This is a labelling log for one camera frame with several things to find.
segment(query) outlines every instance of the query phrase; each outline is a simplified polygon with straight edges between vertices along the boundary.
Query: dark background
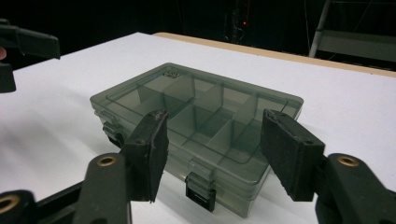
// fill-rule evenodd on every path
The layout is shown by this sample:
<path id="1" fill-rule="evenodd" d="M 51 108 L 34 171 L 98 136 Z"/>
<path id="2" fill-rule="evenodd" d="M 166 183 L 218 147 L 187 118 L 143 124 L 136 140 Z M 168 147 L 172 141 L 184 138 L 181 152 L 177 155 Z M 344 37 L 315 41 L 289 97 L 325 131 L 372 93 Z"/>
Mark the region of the dark background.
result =
<path id="1" fill-rule="evenodd" d="M 57 36 L 62 55 L 135 32 L 168 32 L 306 56 L 323 5 L 324 0 L 23 0 L 3 1 L 0 18 Z M 396 36 L 396 0 L 335 1 L 325 28 Z M 16 49 L 7 53 L 3 63 L 14 69 L 46 60 Z M 396 70 L 394 63 L 329 52 L 317 57 Z"/>

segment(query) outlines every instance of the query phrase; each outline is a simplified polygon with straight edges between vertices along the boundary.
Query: table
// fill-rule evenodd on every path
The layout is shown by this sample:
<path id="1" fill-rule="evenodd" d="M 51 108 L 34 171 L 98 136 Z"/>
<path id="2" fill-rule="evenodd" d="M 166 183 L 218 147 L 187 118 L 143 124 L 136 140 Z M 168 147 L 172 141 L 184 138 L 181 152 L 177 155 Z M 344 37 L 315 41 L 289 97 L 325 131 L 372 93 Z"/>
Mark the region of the table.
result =
<path id="1" fill-rule="evenodd" d="M 192 37 L 136 33 L 14 71 L 17 91 L 0 95 L 0 192 L 29 189 L 37 201 L 84 178 L 88 162 L 118 152 L 90 97 L 163 63 L 298 95 L 298 121 L 341 152 L 365 161 L 396 189 L 395 73 Z M 220 204 L 207 212 L 163 174 L 155 203 L 132 202 L 134 223 L 317 223 L 315 203 L 294 203 L 269 174 L 248 218 Z"/>

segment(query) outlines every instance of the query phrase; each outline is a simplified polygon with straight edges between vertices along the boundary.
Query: gray plastic box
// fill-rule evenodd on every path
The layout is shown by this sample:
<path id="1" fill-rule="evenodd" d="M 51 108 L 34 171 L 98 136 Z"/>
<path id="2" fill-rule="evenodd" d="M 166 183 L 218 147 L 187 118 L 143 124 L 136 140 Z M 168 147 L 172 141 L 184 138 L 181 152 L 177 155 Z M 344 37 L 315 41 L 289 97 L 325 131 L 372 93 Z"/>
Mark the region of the gray plastic box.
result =
<path id="1" fill-rule="evenodd" d="M 264 108 L 297 119 L 303 99 L 166 63 L 91 98 L 109 139 L 121 145 L 150 111 L 169 113 L 165 170 L 186 194 L 213 210 L 214 200 L 247 217 L 270 169 L 261 154 Z"/>

